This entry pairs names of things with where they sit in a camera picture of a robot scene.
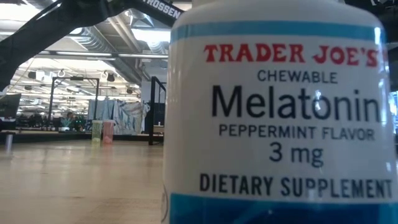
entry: blue stripe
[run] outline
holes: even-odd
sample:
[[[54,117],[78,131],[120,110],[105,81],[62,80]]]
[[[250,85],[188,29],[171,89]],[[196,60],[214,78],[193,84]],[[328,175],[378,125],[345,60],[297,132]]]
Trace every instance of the blue stripe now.
[[[191,37],[217,35],[298,35],[337,37],[384,43],[384,30],[371,26],[299,21],[235,21],[189,24],[174,28],[171,43]]]
[[[172,194],[170,224],[397,224],[398,204],[287,203]]]

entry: bottle label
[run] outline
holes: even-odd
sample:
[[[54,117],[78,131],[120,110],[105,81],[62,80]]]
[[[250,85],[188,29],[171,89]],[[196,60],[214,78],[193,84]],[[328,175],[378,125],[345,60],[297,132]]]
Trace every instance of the bottle label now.
[[[165,222],[392,223],[383,42],[325,22],[174,28]]]

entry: black metal frame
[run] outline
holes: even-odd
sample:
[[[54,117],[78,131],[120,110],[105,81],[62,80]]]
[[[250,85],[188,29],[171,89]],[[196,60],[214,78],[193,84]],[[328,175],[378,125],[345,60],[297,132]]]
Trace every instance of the black metal frame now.
[[[97,115],[97,104],[98,104],[98,90],[100,88],[100,79],[99,78],[52,77],[50,106],[49,106],[49,117],[48,117],[48,120],[47,120],[47,127],[50,126],[50,121],[51,121],[52,101],[53,101],[53,98],[54,98],[54,89],[56,88],[56,86],[55,86],[55,81],[56,80],[72,80],[72,81],[96,80],[97,81],[97,87],[96,87],[96,90],[95,90],[94,119],[96,118],[96,115]]]
[[[154,121],[155,121],[155,91],[156,83],[159,84],[158,101],[160,102],[160,89],[164,90],[164,97],[166,102],[166,87],[163,86],[162,82],[159,81],[157,77],[152,77],[150,80],[150,110],[147,116],[149,117],[149,139],[148,145],[153,146],[154,144]]]

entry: white plastic bottle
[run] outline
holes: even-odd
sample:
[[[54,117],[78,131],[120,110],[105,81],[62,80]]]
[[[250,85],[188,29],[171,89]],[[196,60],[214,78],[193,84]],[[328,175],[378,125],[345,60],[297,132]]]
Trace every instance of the white plastic bottle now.
[[[331,0],[220,0],[172,29],[163,222],[397,223],[384,29]]]

